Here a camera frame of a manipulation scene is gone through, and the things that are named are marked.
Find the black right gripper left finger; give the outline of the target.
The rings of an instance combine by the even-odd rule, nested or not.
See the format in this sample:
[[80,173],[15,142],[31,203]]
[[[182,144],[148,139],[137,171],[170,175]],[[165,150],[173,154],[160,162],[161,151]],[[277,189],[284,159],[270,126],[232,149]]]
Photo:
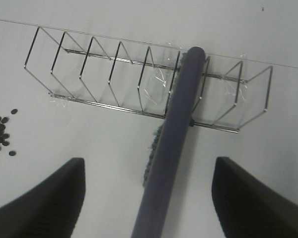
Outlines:
[[0,238],[69,238],[85,198],[85,161],[71,158],[37,186],[0,207]]

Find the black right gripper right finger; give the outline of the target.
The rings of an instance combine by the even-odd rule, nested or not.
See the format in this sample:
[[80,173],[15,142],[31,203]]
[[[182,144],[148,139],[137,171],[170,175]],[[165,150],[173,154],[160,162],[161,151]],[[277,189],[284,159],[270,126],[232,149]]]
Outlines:
[[212,200],[227,238],[298,238],[298,205],[229,157],[218,157]]

